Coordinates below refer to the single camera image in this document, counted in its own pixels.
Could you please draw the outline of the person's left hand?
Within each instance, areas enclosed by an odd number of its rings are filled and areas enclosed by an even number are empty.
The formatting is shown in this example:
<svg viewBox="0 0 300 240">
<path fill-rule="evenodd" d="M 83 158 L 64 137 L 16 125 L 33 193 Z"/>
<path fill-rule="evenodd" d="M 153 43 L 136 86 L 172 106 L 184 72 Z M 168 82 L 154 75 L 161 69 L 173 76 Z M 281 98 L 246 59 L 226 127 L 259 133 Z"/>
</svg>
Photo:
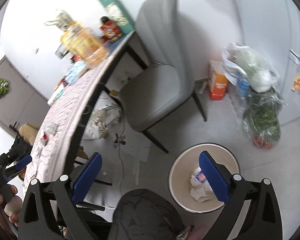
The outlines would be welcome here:
<svg viewBox="0 0 300 240">
<path fill-rule="evenodd" d="M 15 196 L 18 193 L 17 188 L 14 185 L 9 186 L 14 197 L 11 199 L 10 204 L 6 204 L 6 206 L 3 207 L 5 200 L 0 194 L 0 226 L 5 232 L 12 235 L 13 232 L 10 228 L 10 224 L 12 223 L 15 226 L 19 226 L 19 217 L 23 201 L 19 196 Z"/>
</svg>

